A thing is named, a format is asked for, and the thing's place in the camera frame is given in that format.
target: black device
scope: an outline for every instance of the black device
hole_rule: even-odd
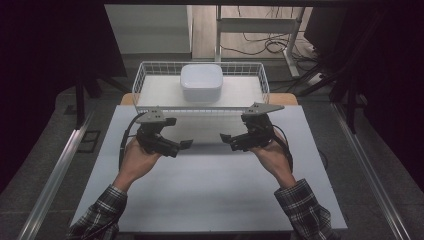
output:
[[[283,148],[283,152],[289,161],[290,170],[293,171],[293,157],[290,153],[287,137],[281,128],[277,127],[287,143],[282,141],[274,132],[274,125],[268,117],[269,112],[284,109],[284,106],[264,103],[254,103],[242,115],[241,119],[247,127],[247,133],[231,137],[231,135],[220,134],[224,143],[228,143],[233,151],[248,151],[253,147],[266,147],[272,140]]]
[[[163,156],[176,157],[180,150],[188,149],[191,147],[193,140],[185,140],[180,143],[173,142],[164,138],[160,132],[164,127],[174,126],[177,122],[176,118],[165,118],[163,112],[158,107],[150,108],[147,112],[143,112],[134,117],[128,129],[125,130],[121,142],[119,153],[119,167],[121,167],[125,154],[125,146],[129,137],[129,132],[132,125],[139,121],[140,127],[137,130],[136,139],[140,145],[148,153],[157,152]]]

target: white wire basket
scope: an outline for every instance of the white wire basket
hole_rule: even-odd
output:
[[[216,64],[223,73],[221,99],[216,103],[190,103],[182,97],[181,70],[188,64]],[[268,103],[269,86],[258,62],[142,62],[132,89],[138,113],[151,107],[164,111],[243,111],[254,102]]]

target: container lid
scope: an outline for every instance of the container lid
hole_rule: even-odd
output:
[[[220,88],[222,81],[222,69],[216,64],[189,64],[181,69],[181,86],[185,89]]]

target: hand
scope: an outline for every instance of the hand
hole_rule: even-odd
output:
[[[125,149],[121,169],[113,186],[127,192],[131,184],[146,175],[161,156],[159,153],[147,153],[136,138],[131,139]]]
[[[274,129],[275,135],[286,142],[281,134]],[[281,188],[290,188],[296,185],[296,180],[291,173],[289,161],[283,152],[283,148],[274,140],[266,147],[249,149],[261,162],[262,166],[270,172]]]

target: white wall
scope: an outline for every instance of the white wall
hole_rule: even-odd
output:
[[[191,52],[191,6],[105,8],[122,54]]]

